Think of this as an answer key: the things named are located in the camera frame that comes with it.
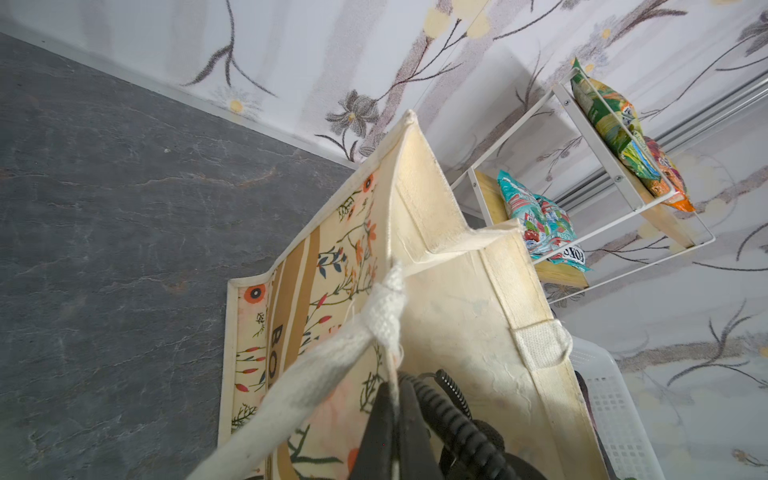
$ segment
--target candy bag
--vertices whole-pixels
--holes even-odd
[[[523,241],[528,252],[538,252],[539,247],[546,244],[550,234],[548,222],[544,213],[541,212],[538,200],[523,184],[503,170],[498,172],[496,181],[502,189],[507,217],[520,220],[523,228],[525,228]]]
[[[545,253],[548,253],[576,240],[576,233],[568,213],[543,195],[534,195],[534,197],[541,206],[541,212],[544,214],[547,223],[549,223],[550,230],[547,243],[541,247],[541,250],[546,250]],[[532,255],[532,257],[539,258],[541,254]],[[578,268],[582,272],[591,270],[587,268],[585,263],[584,251],[577,245],[571,245],[563,250],[562,253],[558,253],[547,260],[550,260],[552,263],[566,263]]]
[[[574,59],[574,67],[581,68],[578,59]],[[638,178],[649,180],[661,178],[659,171],[650,160],[651,153],[643,140],[640,120],[632,104],[606,84],[586,77],[580,71],[571,79],[571,88],[573,88],[576,103],[603,137],[605,144],[619,157],[621,163]],[[600,97],[605,100],[609,108],[600,101]],[[631,136],[621,128],[621,123],[613,115],[614,112],[619,115]]]
[[[645,137],[644,139],[645,144],[648,146],[648,150],[659,164],[659,168],[662,172],[664,172],[664,175],[667,176],[672,185],[674,185],[674,189],[677,192],[677,194],[666,199],[664,203],[670,207],[682,210],[683,212],[696,211],[693,204],[691,204],[690,199],[686,195],[688,189],[685,187],[683,177],[680,175],[677,167],[675,167],[672,163],[672,160],[670,160],[667,154],[661,150],[659,144],[657,144],[653,138]],[[663,195],[668,194],[670,191],[669,185],[667,185],[667,183],[661,179],[648,180],[646,178],[641,178],[640,180],[643,182],[643,185],[645,185],[645,187],[654,195],[654,197],[662,197]]]

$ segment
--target gray floor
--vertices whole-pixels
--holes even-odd
[[[0,477],[183,478],[226,281],[352,173],[0,35]]]

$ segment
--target white metal shelf rack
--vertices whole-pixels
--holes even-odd
[[[571,95],[571,93],[568,92],[566,89],[564,83],[570,82],[571,79],[578,73],[581,72],[585,77],[587,77],[587,74],[581,70],[580,68],[573,68],[571,72],[566,75],[562,80],[555,83],[552,86],[552,89],[548,91],[536,104],[518,120],[515,122],[514,125],[512,125],[483,155],[478,158],[475,163],[473,163],[467,171],[461,174],[459,178],[457,178],[452,184],[451,188],[456,189],[456,187],[466,178],[470,180],[470,183],[472,184],[472,189],[475,192],[475,196],[477,197],[477,200],[480,204],[480,211],[482,213],[483,219],[485,220],[485,223],[487,225],[492,225],[493,221],[491,219],[491,213],[488,210],[488,205],[485,202],[485,198],[483,196],[482,190],[480,188],[480,183],[478,182],[477,176],[475,175],[475,170],[485,161],[487,160],[491,154],[496,151],[501,145],[509,139],[512,134],[514,134],[526,121],[528,121],[533,115],[544,106],[544,104],[549,101],[552,97],[557,98],[557,100],[560,102],[560,104],[563,106],[566,113],[568,113],[568,116],[571,118],[571,120],[574,122],[574,125],[579,130],[581,135],[584,136],[584,139],[587,142],[587,145],[590,149],[594,152],[595,156],[600,161],[603,172],[599,175],[593,175],[594,181],[592,182],[595,184],[594,186],[599,190],[598,194],[593,195],[590,199],[591,202],[598,201],[602,198],[605,198],[610,192],[618,190],[618,192],[621,194],[621,196],[626,201],[627,205],[631,209],[631,212],[625,215],[622,215],[621,217],[608,221],[605,225],[602,227],[599,227],[595,230],[592,230],[591,232],[588,232],[586,234],[580,235],[579,238],[577,238],[575,241],[568,243],[556,250],[552,250],[550,253],[548,253],[545,256],[542,256],[536,260],[534,260],[534,264],[540,263],[548,259],[549,257],[552,257],[554,255],[557,255],[558,253],[564,251],[566,248],[568,248],[571,245],[577,245],[585,240],[588,240],[595,235],[598,235],[599,233],[602,233],[612,227],[617,226],[619,223],[622,223],[626,220],[629,220],[630,218],[634,217],[635,215],[642,214],[646,210],[649,210],[651,208],[656,207],[658,204],[661,204],[665,200],[669,199],[673,195],[675,195],[675,189],[674,185],[669,181],[669,179],[666,178],[666,176],[662,173],[661,178],[664,182],[667,183],[667,185],[670,188],[669,193],[663,195],[662,197],[654,198],[652,201],[647,202],[643,199],[638,189],[633,185],[633,182],[630,181],[630,179],[627,178],[626,175],[626,167],[624,167],[619,160],[614,156],[613,152],[608,148],[608,146],[605,144],[603,139],[600,137],[600,134],[594,129],[590,121],[587,119],[587,116],[584,114],[584,112],[581,110],[581,108],[576,103],[576,100]],[[593,90],[593,92],[597,95],[597,97],[605,104],[606,108],[610,111],[611,108],[608,107],[605,100],[602,98],[601,95],[597,93],[597,91],[594,89],[594,86],[591,84],[591,82],[587,82],[589,87]],[[622,122],[621,118],[618,117],[618,115],[614,112],[613,115],[617,118],[617,121],[619,122],[619,125],[624,129],[624,131],[627,133],[627,135],[630,135],[632,137],[630,131],[627,129],[627,127]],[[661,169],[658,166],[658,163],[655,161],[655,159],[651,159],[655,163],[655,166],[659,172],[661,172]],[[606,184],[605,178],[610,178],[610,183]],[[566,299],[570,296],[583,293],[585,291],[591,290],[593,288],[597,288],[599,286],[605,285],[606,283],[612,282],[614,280],[618,280],[623,276],[631,275],[632,273],[638,272],[640,270],[646,269],[650,266],[658,265],[659,263],[665,262],[667,260],[671,260],[674,257],[677,257],[679,255],[682,255],[683,253],[690,252],[692,250],[695,250],[697,248],[701,248],[705,245],[708,245],[709,243],[712,243],[715,241],[716,237],[711,232],[709,227],[699,218],[698,214],[694,213],[695,218],[697,221],[701,224],[703,227],[703,230],[707,232],[707,238],[705,240],[700,241],[699,243],[694,243],[692,246],[686,248],[685,250],[682,250],[677,253],[673,253],[671,255],[668,255],[666,257],[662,257],[659,260],[656,260],[651,263],[644,264],[642,266],[639,266],[638,268],[635,268],[631,271],[618,274],[616,276],[612,276],[611,278],[608,278],[607,280],[603,280],[599,283],[596,283],[594,285],[590,285],[589,287],[579,290],[577,292],[572,293],[571,295],[560,297],[557,299],[552,300],[550,303],[554,303],[559,300]]]

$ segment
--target yellow circle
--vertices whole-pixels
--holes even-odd
[[[241,104],[239,100],[232,100],[230,102],[230,110],[239,114],[243,111],[243,104]]]

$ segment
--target floral tote bag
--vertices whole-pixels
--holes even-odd
[[[400,369],[449,372],[473,416],[547,478],[607,478],[568,361],[571,338],[551,316],[520,226],[467,226],[411,111],[273,268],[230,280],[219,444],[298,358],[362,309],[393,259],[409,298]],[[250,478],[347,478],[385,377],[373,345]]]

